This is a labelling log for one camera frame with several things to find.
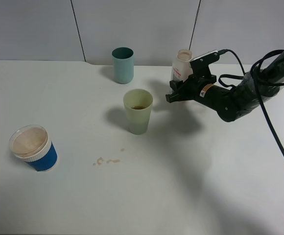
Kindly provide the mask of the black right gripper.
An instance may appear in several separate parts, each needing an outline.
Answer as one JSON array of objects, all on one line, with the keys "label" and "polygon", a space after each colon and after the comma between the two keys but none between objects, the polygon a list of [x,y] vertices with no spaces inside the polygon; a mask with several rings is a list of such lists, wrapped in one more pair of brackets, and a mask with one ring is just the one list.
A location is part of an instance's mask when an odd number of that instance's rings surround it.
[{"label": "black right gripper", "polygon": [[172,79],[169,82],[171,93],[166,94],[168,103],[195,100],[208,84],[214,84],[216,76],[211,74],[209,66],[195,69],[186,80]]}]

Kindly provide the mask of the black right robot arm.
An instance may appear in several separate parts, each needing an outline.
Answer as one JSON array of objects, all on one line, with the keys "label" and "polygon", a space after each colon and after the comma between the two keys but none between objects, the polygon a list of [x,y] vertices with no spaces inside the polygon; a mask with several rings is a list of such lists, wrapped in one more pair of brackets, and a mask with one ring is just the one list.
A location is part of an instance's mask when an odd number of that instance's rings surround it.
[{"label": "black right robot arm", "polygon": [[249,72],[237,76],[238,85],[217,86],[219,77],[211,74],[209,65],[218,61],[226,50],[214,50],[190,60],[192,74],[185,81],[170,81],[171,94],[166,95],[169,103],[194,100],[217,112],[225,122],[232,122],[257,108],[275,96],[284,86],[284,50],[272,51],[275,60],[265,69],[261,61]]}]

